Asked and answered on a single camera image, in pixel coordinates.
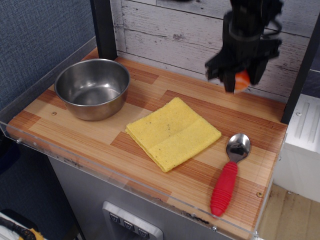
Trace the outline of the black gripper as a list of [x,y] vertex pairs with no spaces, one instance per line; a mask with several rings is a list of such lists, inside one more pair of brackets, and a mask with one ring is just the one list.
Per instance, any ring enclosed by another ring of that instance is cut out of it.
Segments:
[[251,85],[261,80],[270,59],[279,56],[281,40],[265,34],[265,27],[282,13],[281,0],[232,0],[223,17],[222,49],[205,63],[206,77],[219,78],[233,93],[236,73],[247,70]]

